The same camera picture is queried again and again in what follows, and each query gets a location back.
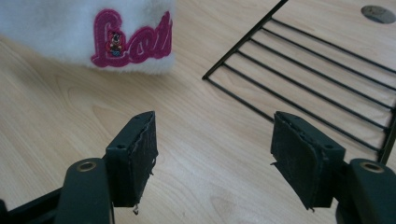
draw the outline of white towel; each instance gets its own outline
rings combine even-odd
[[[2,0],[0,34],[64,63],[160,74],[174,13],[174,0]]]

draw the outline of wooden table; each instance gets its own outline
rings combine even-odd
[[[177,1],[176,64],[165,76],[62,64],[0,36],[0,198],[8,209],[61,187],[72,163],[101,158],[132,116],[155,110],[155,176],[139,215],[116,209],[117,223],[334,223],[336,203],[306,211],[270,165],[273,125],[201,80],[276,3]],[[276,18],[395,69],[396,23],[366,20],[360,10],[370,4],[294,0]],[[392,0],[375,4],[396,12]],[[255,92],[244,93],[256,99]],[[263,104],[276,108],[277,102]],[[374,158],[359,145],[336,140],[347,148],[346,161]],[[389,167],[396,170],[395,153]]]

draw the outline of metal screw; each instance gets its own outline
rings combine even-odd
[[[93,170],[95,167],[96,167],[96,162],[84,161],[78,165],[77,170],[79,172],[88,172],[90,170]]]
[[[377,165],[373,162],[369,162],[369,161],[361,162],[361,167],[366,171],[370,171],[370,172],[377,173],[377,174],[381,174],[381,173],[385,172],[385,170],[382,167],[380,167],[379,165]]]

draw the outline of small embroidered figure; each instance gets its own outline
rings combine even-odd
[[[115,57],[120,57],[123,52],[124,38],[122,32],[108,32],[106,51]]]

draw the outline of wood grain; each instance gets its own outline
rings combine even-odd
[[[166,76],[101,72],[58,63],[1,36],[0,198],[7,202],[8,209],[59,188],[69,165],[102,157],[132,116],[155,110],[160,156],[154,176],[148,181],[139,215],[136,217],[131,209],[116,209],[117,223],[334,223],[336,202],[332,209],[317,209],[315,213],[304,210],[291,187],[270,165],[274,161],[270,154],[272,124],[201,80],[276,3],[177,1],[173,38],[177,60]],[[394,1],[376,3],[396,12]],[[295,0],[288,2],[276,18],[396,68],[396,23],[367,21],[360,9],[369,4],[367,0]],[[258,38],[268,36],[261,34]],[[281,42],[271,43],[289,50]],[[295,75],[306,80],[304,71],[282,66],[265,52],[256,52],[256,56],[285,73],[301,71]],[[298,56],[315,60],[303,53]],[[241,65],[241,60],[232,58],[230,63],[261,72],[255,65]],[[359,63],[349,62],[360,68]],[[332,73],[323,63],[316,66]],[[332,74],[345,77],[357,87],[361,85],[353,78]],[[277,108],[299,113],[227,71],[219,71],[214,78],[235,87],[269,113]],[[381,78],[396,84],[388,75]],[[307,81],[317,90],[332,94],[316,78]],[[274,79],[268,85],[298,97],[290,91],[296,89],[279,83]],[[394,104],[394,93],[377,89],[366,92]],[[342,91],[332,96],[345,104],[359,101],[343,98]],[[321,104],[318,99],[307,98],[306,102],[323,115],[339,116],[335,108],[315,106]],[[374,106],[356,107],[378,122],[389,120]],[[364,125],[349,117],[340,117],[338,122],[377,144],[377,136],[367,132]],[[347,148],[347,161],[374,157],[372,152],[318,126]],[[389,167],[396,170],[395,153]]]

